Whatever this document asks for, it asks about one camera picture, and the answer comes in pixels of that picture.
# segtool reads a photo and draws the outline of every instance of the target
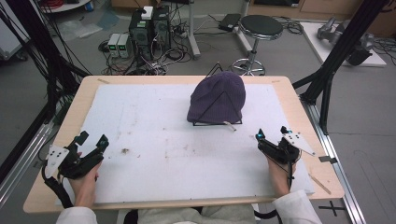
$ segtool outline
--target person's right hand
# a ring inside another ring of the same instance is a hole
[[[70,185],[75,193],[76,207],[92,208],[96,198],[96,178],[99,176],[97,171],[101,164],[102,162],[99,162],[82,178],[69,179]]]
[[[278,164],[271,158],[268,158],[268,167],[270,172],[270,178],[274,187],[275,195],[280,198],[286,194],[289,194],[289,181],[288,181],[288,165]],[[293,164],[292,171],[295,171],[295,164]]]

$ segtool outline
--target stool metal leg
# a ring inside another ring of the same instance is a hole
[[[265,70],[264,66],[261,63],[259,63],[258,61],[255,61],[256,53],[257,53],[256,49],[257,49],[258,44],[259,44],[259,39],[256,39],[254,41],[253,49],[249,53],[248,59],[239,59],[233,63],[232,69],[237,69],[239,71],[244,72],[241,76],[248,75],[248,76],[254,77],[253,72],[260,72],[260,71]],[[256,63],[259,66],[259,68],[253,69],[252,67],[253,67],[254,63]]]

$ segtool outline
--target stool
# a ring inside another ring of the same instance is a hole
[[[248,59],[239,59],[232,65],[232,70],[238,70],[239,72],[243,72],[241,76],[244,75],[253,75],[253,72],[264,71],[265,68],[261,63],[255,61],[256,57],[256,49],[259,44],[259,40],[275,40],[280,38],[283,31],[283,26],[279,21],[262,15],[251,15],[246,16],[241,19],[239,23],[239,30],[242,31],[247,36],[255,38],[254,46],[251,52],[248,55]],[[256,63],[259,68],[253,69],[253,64]]]

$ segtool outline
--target purple cap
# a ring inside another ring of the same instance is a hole
[[[241,109],[246,99],[245,85],[240,76],[224,71],[206,77],[191,95],[187,121],[220,124],[242,119]]]

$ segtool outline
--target floor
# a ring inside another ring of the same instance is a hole
[[[106,69],[106,59],[98,50],[99,44],[112,33],[127,32],[129,21],[114,17],[108,7],[98,7],[87,13],[78,8],[60,13],[61,21],[81,20],[84,25],[100,23],[105,29],[87,38],[67,41],[81,62],[100,75]],[[210,18],[197,18],[201,33],[218,33]],[[219,62],[224,68],[244,58],[236,37],[225,35],[197,35],[202,56],[198,60],[169,65],[166,75],[206,75]],[[53,39],[61,48],[59,38]],[[330,101],[328,131],[353,188],[367,223],[394,223],[396,220],[396,177],[393,175],[396,154],[396,66],[387,55],[381,55],[385,67],[342,66],[334,77]],[[287,31],[275,41],[259,43],[257,59],[263,62],[267,76],[286,76],[291,82],[306,77],[320,67],[320,61],[304,35]],[[32,60],[12,59],[0,63],[0,162],[17,144],[25,130],[46,103],[46,82],[35,69]],[[303,93],[306,87],[296,90]],[[58,214],[29,215],[22,207],[39,169],[35,161],[0,210],[5,223],[54,223]],[[341,200],[332,201],[344,207]],[[319,209],[330,206],[329,201],[314,201],[313,205],[323,223],[350,223],[347,213]],[[260,204],[262,212],[271,210],[271,204]],[[99,223],[116,223],[117,212],[98,211]],[[262,223],[276,223],[274,219]]]

